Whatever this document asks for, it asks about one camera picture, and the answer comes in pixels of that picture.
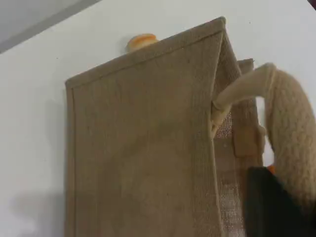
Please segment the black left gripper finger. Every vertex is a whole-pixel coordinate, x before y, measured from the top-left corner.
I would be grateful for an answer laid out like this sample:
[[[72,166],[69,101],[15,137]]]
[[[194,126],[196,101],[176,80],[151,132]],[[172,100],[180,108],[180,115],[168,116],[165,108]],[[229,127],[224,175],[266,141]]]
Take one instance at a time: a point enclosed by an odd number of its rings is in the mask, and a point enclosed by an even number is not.
[[[265,167],[246,173],[243,219],[247,237],[314,237],[316,213],[301,207]]]

